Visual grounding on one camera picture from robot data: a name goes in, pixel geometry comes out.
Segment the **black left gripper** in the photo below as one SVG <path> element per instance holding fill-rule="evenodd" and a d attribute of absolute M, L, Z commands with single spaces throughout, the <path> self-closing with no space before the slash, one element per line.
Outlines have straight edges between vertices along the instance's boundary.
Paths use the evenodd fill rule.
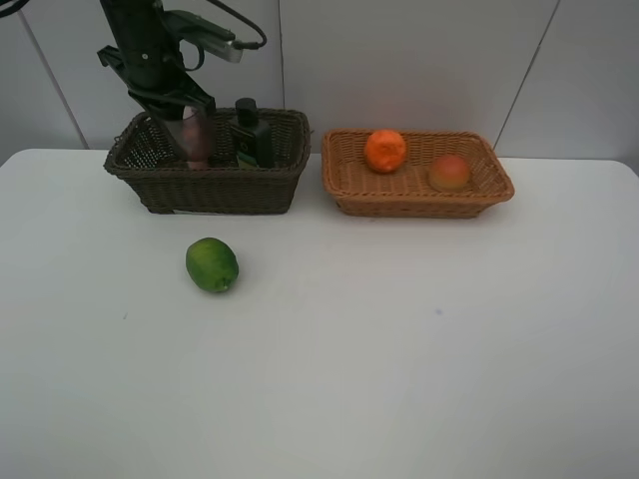
<path fill-rule="evenodd" d="M 192 134 L 183 118 L 196 109 L 197 157 L 215 151 L 217 106 L 187 73 L 180 40 L 165 23 L 160 1 L 103 1 L 101 7 L 116 45 L 98 52 L 100 62 L 114 70 L 134 99 L 157 124 L 182 160 L 192 158 Z"/>

